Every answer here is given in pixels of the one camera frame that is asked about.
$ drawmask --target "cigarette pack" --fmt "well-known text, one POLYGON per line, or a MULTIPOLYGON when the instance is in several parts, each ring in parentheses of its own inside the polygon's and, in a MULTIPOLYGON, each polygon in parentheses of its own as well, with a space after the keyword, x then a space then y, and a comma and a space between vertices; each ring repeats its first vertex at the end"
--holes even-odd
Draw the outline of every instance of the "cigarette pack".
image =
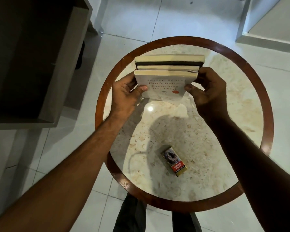
POLYGON ((184 165, 183 161, 178 157, 172 147, 167 148, 161 154, 167 163, 171 166, 176 176, 181 175, 187 170, 187 167, 184 165))

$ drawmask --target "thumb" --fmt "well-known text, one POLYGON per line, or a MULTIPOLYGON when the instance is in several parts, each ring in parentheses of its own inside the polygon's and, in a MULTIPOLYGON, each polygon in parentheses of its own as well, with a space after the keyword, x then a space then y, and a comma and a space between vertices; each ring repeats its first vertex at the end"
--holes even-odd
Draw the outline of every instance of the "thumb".
POLYGON ((203 90, 195 87, 194 85, 186 85, 185 90, 190 93, 194 98, 200 96, 201 94, 204 93, 203 90))
POLYGON ((139 85, 131 92, 131 94, 135 97, 139 97, 146 90, 147 90, 146 85, 139 85))

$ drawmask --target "trousers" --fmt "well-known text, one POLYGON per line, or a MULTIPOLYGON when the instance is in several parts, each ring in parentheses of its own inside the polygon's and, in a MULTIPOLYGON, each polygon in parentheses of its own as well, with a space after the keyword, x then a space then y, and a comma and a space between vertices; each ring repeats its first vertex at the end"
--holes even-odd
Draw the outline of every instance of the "trousers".
MULTIPOLYGON (((127 194, 113 232, 145 232, 147 204, 127 194)), ((195 213, 172 212, 173 232, 202 232, 195 213)))

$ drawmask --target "round table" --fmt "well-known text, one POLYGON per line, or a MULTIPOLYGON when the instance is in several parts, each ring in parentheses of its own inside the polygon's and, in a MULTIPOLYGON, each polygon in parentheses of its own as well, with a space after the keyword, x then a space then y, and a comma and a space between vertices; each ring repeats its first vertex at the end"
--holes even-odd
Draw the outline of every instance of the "round table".
MULTIPOLYGON (((206 56, 204 66, 212 67, 227 82, 230 117, 265 154, 269 154, 274 123, 271 103, 262 81, 234 51, 198 37, 159 39, 124 56, 114 66, 100 91, 96 128, 109 114, 112 83, 136 68, 136 56, 174 53, 206 56)), ((243 193, 218 140, 198 115, 188 93, 178 106, 141 100, 119 132, 108 153, 106 166, 130 194, 169 211, 209 210, 243 193), (179 177, 160 155, 169 145, 188 168, 179 177)))

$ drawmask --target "left hand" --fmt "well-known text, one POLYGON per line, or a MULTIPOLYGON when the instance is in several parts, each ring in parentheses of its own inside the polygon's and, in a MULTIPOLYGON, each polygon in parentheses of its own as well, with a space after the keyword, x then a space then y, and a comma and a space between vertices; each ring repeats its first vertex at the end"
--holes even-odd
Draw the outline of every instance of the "left hand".
POLYGON ((132 90, 136 85, 134 72, 113 83, 110 116, 127 121, 135 109, 138 97, 147 90, 146 85, 137 86, 132 90))

